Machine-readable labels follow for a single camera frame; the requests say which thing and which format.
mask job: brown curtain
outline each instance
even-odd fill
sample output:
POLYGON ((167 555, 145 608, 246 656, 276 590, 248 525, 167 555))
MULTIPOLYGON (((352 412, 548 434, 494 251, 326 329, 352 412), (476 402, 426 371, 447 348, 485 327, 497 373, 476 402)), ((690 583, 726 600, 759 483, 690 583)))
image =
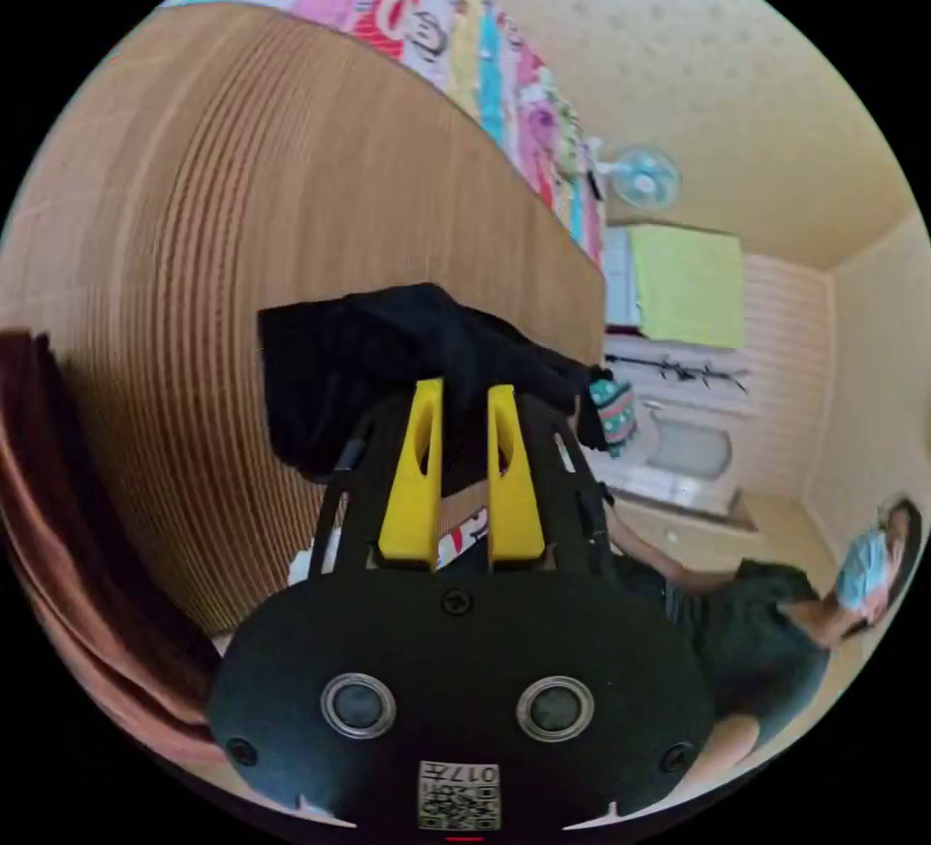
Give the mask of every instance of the brown curtain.
POLYGON ((125 731, 222 761, 204 706, 219 657, 125 541, 44 338, 0 334, 0 509, 13 570, 59 656, 125 731))

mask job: green towel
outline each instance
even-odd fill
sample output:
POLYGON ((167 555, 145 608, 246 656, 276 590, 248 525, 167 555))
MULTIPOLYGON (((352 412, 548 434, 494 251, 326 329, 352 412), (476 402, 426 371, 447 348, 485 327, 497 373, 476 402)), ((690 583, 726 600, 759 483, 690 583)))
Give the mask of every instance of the green towel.
POLYGON ((630 228, 643 323, 653 341, 744 345, 744 258, 728 234, 630 228))

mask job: colorful quilt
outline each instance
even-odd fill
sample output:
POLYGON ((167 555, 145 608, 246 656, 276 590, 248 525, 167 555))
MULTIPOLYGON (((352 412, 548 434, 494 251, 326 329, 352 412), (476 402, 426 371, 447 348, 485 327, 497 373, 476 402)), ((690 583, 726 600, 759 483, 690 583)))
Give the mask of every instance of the colorful quilt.
POLYGON ((218 1, 324 24, 416 72, 481 125, 600 266, 604 203, 578 115, 494 1, 167 0, 162 7, 218 1))

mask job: person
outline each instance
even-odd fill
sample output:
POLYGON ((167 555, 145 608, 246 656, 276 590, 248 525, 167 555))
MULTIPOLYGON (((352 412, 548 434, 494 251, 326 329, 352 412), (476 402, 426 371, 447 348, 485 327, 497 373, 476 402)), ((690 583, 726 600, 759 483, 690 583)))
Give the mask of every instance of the person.
POLYGON ((819 596, 804 571, 744 560, 689 569, 644 541, 608 501, 624 589, 661 604, 689 637, 712 691, 712 733, 674 792, 704 786, 786 726, 812 699, 832 650, 876 626, 902 592, 921 544, 921 515, 901 498, 851 545, 819 596))

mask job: screw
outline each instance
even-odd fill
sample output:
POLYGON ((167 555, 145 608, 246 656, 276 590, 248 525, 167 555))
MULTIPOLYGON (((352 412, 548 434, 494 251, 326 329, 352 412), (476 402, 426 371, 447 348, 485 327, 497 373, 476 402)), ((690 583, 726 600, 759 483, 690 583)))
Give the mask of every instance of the screw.
POLYGON ((440 602, 449 615, 465 615, 472 608, 472 597, 465 590, 447 590, 440 602))
POLYGON ((244 738, 231 738, 226 743, 226 750, 243 767, 254 767, 259 761, 259 753, 244 738))
POLYGON ((686 763, 686 753, 691 751, 693 745, 683 741, 678 745, 673 745, 659 762, 659 769, 664 774, 671 774, 674 771, 682 770, 686 763))

